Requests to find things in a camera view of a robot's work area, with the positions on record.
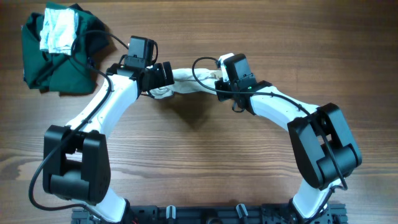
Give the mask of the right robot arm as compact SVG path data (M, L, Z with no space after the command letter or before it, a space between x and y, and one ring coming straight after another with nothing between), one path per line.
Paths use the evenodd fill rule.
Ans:
M335 189L346 190L345 179L362 163L361 151L340 108L311 105L257 81L244 54L222 55L217 62L218 99L232 99L240 111L267 118L289 133L303 181L290 204L297 219L310 222L327 208Z

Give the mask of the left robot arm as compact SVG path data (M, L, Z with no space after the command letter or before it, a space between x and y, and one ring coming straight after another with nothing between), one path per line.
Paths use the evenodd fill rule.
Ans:
M29 185L30 202L38 176L43 190L80 207L101 223L137 223L130 203L111 189L107 139L116 123L143 92L174 83L169 62L157 62L154 40L132 36L128 52L106 72L103 86L86 108L64 126L44 135L44 159Z

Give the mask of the white tan green shirt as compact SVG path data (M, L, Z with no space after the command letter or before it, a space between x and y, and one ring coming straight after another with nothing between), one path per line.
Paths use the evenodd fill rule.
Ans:
M191 68L179 68L172 70L174 84L149 90L147 93L159 100L173 96L175 93L187 94L196 92L206 92L215 95L216 92L201 86L193 77ZM202 84L215 89L215 81L222 77L221 70L209 70L206 68L196 68L195 75Z

